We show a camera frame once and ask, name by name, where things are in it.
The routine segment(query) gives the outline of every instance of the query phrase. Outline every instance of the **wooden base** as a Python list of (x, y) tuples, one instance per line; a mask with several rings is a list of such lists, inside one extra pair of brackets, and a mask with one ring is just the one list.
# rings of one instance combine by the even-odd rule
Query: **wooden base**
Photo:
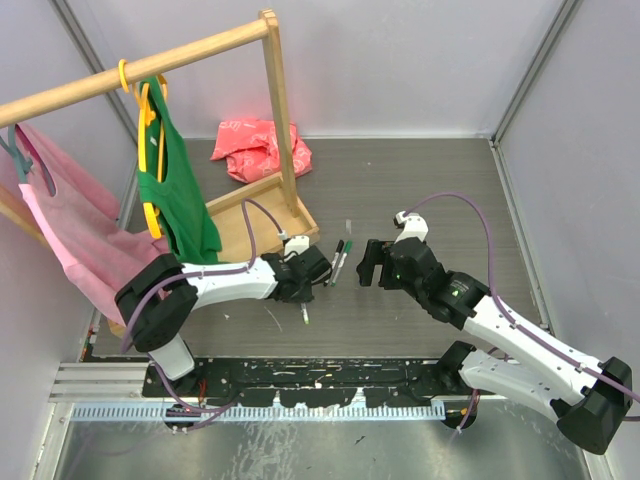
[[(282, 174), (275, 173), (207, 203), (209, 215), (222, 238), (222, 252), (218, 255), (220, 261), (244, 262), (251, 258), (251, 244), (241, 208), (244, 198), (251, 198), (266, 208), (290, 237), (308, 235), (312, 243), (320, 238), (318, 225), (299, 197), (300, 215), (294, 217), (291, 214), (285, 197)], [(278, 231), (271, 220), (251, 204), (247, 205), (247, 211), (256, 238), (258, 255), (281, 251), (282, 241), (278, 238)]]

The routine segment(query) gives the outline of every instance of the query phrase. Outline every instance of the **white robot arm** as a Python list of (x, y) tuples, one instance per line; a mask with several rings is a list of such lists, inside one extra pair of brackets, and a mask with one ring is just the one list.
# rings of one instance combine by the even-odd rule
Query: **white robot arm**
[(604, 453), (631, 399), (585, 369), (631, 389), (629, 366), (615, 357), (602, 363), (565, 345), (493, 298), (489, 288), (470, 275), (445, 271), (425, 241), (428, 229), (420, 215), (400, 212), (394, 223), (403, 228), (395, 241), (369, 240), (357, 267), (360, 285), (370, 286), (375, 266), (382, 265), (380, 287), (406, 291), (434, 319), (493, 344), (519, 362), (503, 362), (455, 342), (438, 362), (443, 383), (503, 395), (554, 421), (578, 446)]
[(310, 302), (312, 286), (331, 271), (329, 261), (302, 235), (285, 243), (284, 256), (264, 254), (248, 267), (248, 263), (180, 264), (171, 254), (158, 257), (116, 295), (116, 304), (128, 323), (155, 285), (172, 276), (182, 277), (163, 294), (154, 295), (141, 311), (132, 331), (136, 349), (148, 353), (169, 380), (178, 380), (195, 367), (178, 333), (193, 310), (238, 299)]

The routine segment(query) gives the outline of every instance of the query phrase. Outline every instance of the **white cable clip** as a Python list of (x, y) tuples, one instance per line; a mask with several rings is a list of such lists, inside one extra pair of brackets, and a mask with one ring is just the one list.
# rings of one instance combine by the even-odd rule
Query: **white cable clip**
[(407, 221), (407, 216), (404, 214), (405, 210), (396, 213), (396, 223), (398, 225), (404, 225), (404, 222)]
[(511, 328), (513, 328), (514, 330), (517, 330), (517, 329), (518, 329), (518, 327), (520, 326), (520, 324), (518, 323), (518, 321), (517, 321), (515, 318), (513, 319), (513, 322), (511, 322), (511, 321), (507, 318), (507, 316), (506, 316), (506, 315), (501, 314), (500, 316), (501, 316), (501, 317), (504, 317), (504, 319), (509, 323), (509, 326), (510, 326)]

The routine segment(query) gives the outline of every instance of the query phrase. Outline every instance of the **yellow hanger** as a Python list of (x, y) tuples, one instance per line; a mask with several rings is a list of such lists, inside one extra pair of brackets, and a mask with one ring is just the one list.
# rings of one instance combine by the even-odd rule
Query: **yellow hanger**
[[(124, 66), (127, 63), (125, 59), (120, 60), (118, 63), (118, 72), (120, 73), (120, 82), (125, 93), (129, 93), (129, 85), (124, 74)], [(169, 91), (167, 87), (167, 80), (162, 75), (158, 75), (158, 81), (162, 87), (162, 96), (166, 100)], [(146, 131), (147, 127), (151, 125), (151, 122), (156, 118), (156, 112), (151, 109), (149, 102), (149, 84), (145, 83), (142, 87), (142, 92), (138, 93), (135, 85), (133, 85), (133, 94), (140, 108), (140, 116), (138, 119), (138, 169), (141, 172), (147, 171), (147, 154), (146, 154)], [(158, 140), (158, 171), (156, 178), (158, 182), (162, 183), (164, 173), (164, 124), (160, 123), (160, 138)], [(144, 216), (149, 227), (149, 232), (153, 238), (161, 238), (162, 230), (158, 224), (158, 216), (160, 215), (160, 209), (153, 206), (151, 202), (144, 202), (142, 204)]]

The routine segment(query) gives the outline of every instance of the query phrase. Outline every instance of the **green tank top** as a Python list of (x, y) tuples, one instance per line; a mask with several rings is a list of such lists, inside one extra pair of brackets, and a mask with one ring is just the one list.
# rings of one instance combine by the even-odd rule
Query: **green tank top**
[[(198, 265), (218, 263), (217, 252), (222, 249), (220, 234), (207, 213), (184, 140), (171, 123), (158, 79), (140, 82), (140, 91), (145, 83), (149, 84), (149, 103), (156, 118), (146, 130), (147, 171), (138, 169), (140, 201), (150, 202), (160, 210), (158, 222), (179, 261)], [(165, 131), (162, 182), (156, 178), (160, 122)]]

